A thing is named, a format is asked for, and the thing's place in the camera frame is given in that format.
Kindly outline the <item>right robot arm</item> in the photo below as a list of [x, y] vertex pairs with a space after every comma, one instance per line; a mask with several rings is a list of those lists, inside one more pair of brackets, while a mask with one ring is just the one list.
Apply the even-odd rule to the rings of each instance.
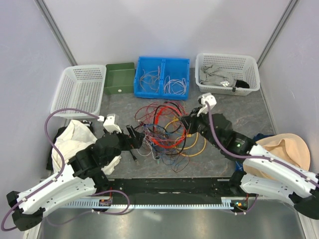
[[222, 114], [200, 114], [194, 109], [177, 120], [188, 133], [199, 133], [227, 159], [258, 169], [269, 179], [248, 171], [232, 175], [228, 190], [234, 196], [242, 193], [270, 196], [290, 204], [302, 215], [319, 218], [319, 176], [303, 170], [272, 154], [260, 144], [232, 129]]

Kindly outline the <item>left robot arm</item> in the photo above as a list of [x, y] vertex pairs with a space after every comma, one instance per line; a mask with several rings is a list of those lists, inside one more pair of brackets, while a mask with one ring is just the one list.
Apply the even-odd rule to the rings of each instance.
[[14, 227], [26, 231], [41, 223], [56, 209], [81, 197], [109, 192], [109, 181], [103, 167], [109, 166], [123, 151], [138, 149], [145, 135], [127, 127], [129, 134], [106, 132], [95, 143], [78, 150], [64, 168], [24, 192], [12, 191], [6, 198], [7, 213]]

